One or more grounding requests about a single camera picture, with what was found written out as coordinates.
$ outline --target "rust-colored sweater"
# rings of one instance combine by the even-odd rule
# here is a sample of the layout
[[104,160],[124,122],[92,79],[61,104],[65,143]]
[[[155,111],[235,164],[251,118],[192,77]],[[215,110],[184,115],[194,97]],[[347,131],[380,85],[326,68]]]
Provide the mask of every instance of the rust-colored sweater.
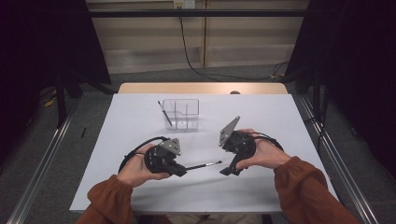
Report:
[[[328,191],[323,173],[298,157],[276,168],[275,186],[289,223],[353,224],[358,221]],[[77,223],[131,224],[133,188],[115,175],[88,193],[90,206]]]

